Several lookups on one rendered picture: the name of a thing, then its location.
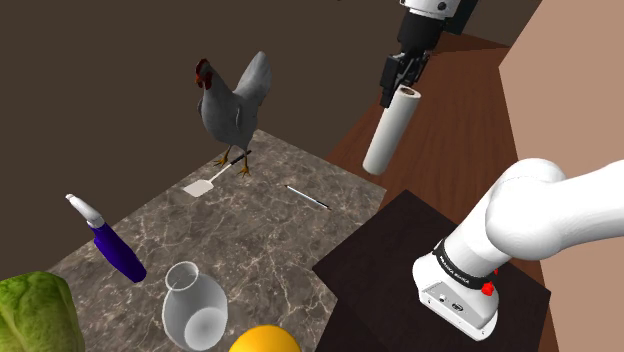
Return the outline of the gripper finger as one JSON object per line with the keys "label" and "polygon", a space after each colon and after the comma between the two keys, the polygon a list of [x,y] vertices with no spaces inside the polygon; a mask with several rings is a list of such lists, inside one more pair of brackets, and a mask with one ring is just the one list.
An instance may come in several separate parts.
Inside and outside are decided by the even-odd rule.
{"label": "gripper finger", "polygon": [[403,77],[402,84],[413,86],[421,77],[430,58],[430,52],[424,51],[419,57],[414,58]]}
{"label": "gripper finger", "polygon": [[380,105],[384,108],[388,108],[393,99],[394,92],[397,89],[397,77],[402,68],[402,54],[389,55],[386,58],[382,76],[380,79],[380,86],[382,87],[382,95],[380,98]]}

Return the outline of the white paper towel roll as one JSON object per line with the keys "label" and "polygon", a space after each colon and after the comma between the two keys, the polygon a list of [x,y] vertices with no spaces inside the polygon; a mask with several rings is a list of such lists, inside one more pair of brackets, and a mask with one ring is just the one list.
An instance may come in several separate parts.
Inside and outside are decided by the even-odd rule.
{"label": "white paper towel roll", "polygon": [[421,99],[411,87],[400,85],[388,108],[385,108],[362,166],[372,175],[381,175],[387,168],[402,135]]}

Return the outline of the thin silver pen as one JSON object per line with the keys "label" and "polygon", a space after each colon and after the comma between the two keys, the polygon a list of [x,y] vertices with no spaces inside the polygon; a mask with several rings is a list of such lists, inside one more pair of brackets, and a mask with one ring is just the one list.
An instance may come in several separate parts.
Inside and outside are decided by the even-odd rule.
{"label": "thin silver pen", "polygon": [[284,187],[287,188],[288,190],[296,193],[297,195],[302,196],[302,197],[306,198],[307,200],[310,200],[310,201],[314,202],[315,204],[318,204],[318,205],[322,206],[323,208],[331,211],[331,208],[327,204],[321,202],[320,200],[317,200],[317,199],[315,199],[315,198],[313,198],[313,197],[311,197],[311,196],[309,196],[309,195],[307,195],[307,194],[305,194],[305,193],[303,193],[303,192],[293,188],[290,185],[284,185]]}

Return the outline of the grey chicken figure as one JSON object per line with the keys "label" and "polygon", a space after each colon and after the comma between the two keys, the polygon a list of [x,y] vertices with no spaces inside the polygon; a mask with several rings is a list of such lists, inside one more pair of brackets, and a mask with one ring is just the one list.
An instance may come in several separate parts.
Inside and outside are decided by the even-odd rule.
{"label": "grey chicken figure", "polygon": [[228,149],[223,157],[214,162],[224,166],[233,146],[240,147],[244,165],[239,173],[249,175],[248,145],[257,129],[258,110],[267,96],[272,83],[271,66],[264,51],[258,51],[250,61],[234,90],[231,90],[206,58],[198,61],[195,83],[203,89],[198,102],[205,129]]}

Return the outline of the dark robot stand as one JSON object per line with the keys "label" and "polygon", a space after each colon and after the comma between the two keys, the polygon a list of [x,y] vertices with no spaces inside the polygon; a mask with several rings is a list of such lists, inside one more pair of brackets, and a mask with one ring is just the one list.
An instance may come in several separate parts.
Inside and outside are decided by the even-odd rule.
{"label": "dark robot stand", "polygon": [[499,320],[476,342],[423,306],[413,262],[455,228],[403,191],[313,268],[338,302],[315,352],[559,352],[551,293],[505,264],[496,282]]}

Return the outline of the yellow orange fruit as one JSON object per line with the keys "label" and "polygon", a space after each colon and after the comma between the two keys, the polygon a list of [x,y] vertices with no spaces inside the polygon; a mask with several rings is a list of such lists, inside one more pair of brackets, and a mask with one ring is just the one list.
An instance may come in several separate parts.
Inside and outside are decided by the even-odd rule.
{"label": "yellow orange fruit", "polygon": [[302,352],[295,338],[276,325],[259,325],[241,334],[228,352]]}

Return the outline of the white glass vase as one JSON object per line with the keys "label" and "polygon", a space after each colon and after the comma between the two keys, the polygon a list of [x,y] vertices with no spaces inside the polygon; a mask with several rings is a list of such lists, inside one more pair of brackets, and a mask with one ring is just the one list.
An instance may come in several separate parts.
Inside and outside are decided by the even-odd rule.
{"label": "white glass vase", "polygon": [[167,272],[168,292],[162,308],[168,338],[186,352],[207,352],[223,337],[228,300],[223,288],[197,265],[183,261]]}

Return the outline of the blue spray bottle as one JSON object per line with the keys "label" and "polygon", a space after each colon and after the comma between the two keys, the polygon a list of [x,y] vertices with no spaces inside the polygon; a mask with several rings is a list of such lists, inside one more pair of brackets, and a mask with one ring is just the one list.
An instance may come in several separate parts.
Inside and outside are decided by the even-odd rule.
{"label": "blue spray bottle", "polygon": [[134,251],[117,235],[103,216],[81,198],[67,194],[65,198],[83,216],[94,233],[93,242],[107,261],[133,283],[143,281],[147,271]]}

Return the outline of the green lettuce head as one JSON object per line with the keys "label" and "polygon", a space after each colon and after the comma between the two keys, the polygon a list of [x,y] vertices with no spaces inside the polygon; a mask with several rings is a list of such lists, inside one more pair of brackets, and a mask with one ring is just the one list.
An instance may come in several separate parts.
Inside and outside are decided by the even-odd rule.
{"label": "green lettuce head", "polygon": [[35,271],[0,281],[0,352],[86,352],[64,279]]}

